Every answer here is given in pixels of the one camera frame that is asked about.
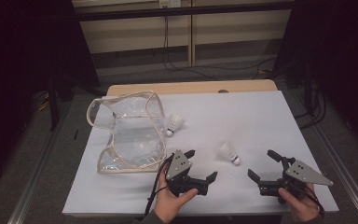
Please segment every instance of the clear pouch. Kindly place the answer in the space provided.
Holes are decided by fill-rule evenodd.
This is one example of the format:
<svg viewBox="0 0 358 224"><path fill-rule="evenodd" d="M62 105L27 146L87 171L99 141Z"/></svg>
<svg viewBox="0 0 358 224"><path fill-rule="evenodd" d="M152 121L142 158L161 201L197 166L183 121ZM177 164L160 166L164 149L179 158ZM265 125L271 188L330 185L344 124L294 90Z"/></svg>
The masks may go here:
<svg viewBox="0 0 358 224"><path fill-rule="evenodd" d="M94 99L87 120L110 132L98 159L98 173L156 172L166 158L164 110L153 91Z"/></svg>

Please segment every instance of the gray carpet floor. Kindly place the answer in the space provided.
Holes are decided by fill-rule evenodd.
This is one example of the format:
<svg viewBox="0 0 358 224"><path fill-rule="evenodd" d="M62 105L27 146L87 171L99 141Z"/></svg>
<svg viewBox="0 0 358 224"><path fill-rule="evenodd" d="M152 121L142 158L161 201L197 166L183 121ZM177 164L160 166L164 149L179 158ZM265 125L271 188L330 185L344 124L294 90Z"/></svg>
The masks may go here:
<svg viewBox="0 0 358 224"><path fill-rule="evenodd" d="M230 66L243 66L234 63ZM249 79L255 77L255 71L248 71L243 74L240 71L230 71L231 76L221 77L222 72L216 72L212 68L201 68L202 74L208 74L215 79ZM156 71L143 73L144 78L132 80L132 83L164 81L189 81L208 80L206 76L198 73L181 71L172 72ZM130 77L138 77L140 74L131 74ZM112 77L112 80L105 80L101 86L102 91L112 83L125 83L124 77ZM288 90L284 84L284 77L276 80L278 88L283 92L293 115L305 112L303 106L303 89L301 87ZM59 101L59 108L67 112L61 119L61 128L57 131L57 137L51 145L51 151L47 156L46 166L40 172L37 185L30 196L30 203L23 208L25 216L21 223L131 223L133 217L101 217L101 218L78 218L62 214L62 209L75 178L78 164L85 145L87 144L91 127L86 121L86 110L95 96L82 90L74 89L76 93L72 102ZM298 125L308 122L309 117L298 120ZM27 187L29 179L33 176L39 158L43 153L52 132L50 128L50 114L48 108L43 111L35 111L31 122L24 130L17 147L13 150L11 159L3 167L0 178L0 223L8 223L13 211L16 209L21 194ZM321 138L318 130L322 130L328 142L337 152L344 163L348 173L358 185L358 135L348 129L345 120L336 111L334 105L327 99L326 116L319 124L302 131L303 136L309 145L310 151L318 162L320 168L336 184L331 187L339 212L325 215L325 223L356 224L358 223L358 208L354 204L348 189L343 184L340 175L333 165L326 150L326 143ZM267 219L250 219L248 217L178 217L173 223L269 223ZM282 224L291 223L290 215L283 214Z"/></svg>

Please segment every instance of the person's left hand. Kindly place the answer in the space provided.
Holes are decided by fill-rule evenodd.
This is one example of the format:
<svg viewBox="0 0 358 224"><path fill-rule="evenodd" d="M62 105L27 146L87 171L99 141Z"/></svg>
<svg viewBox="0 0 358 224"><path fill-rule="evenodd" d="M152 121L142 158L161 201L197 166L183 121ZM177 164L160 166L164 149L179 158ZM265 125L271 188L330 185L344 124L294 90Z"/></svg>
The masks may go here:
<svg viewBox="0 0 358 224"><path fill-rule="evenodd" d="M161 174L158 177L159 189L166 188L168 186L167 180L165 179L167 167L168 164L162 168ZM176 197L168 188L162 189L157 194L156 205L154 208L155 213L164 223L170 223L176 217L180 208L185 203L193 199L198 193L199 191L197 189L191 189L181 196Z"/></svg>

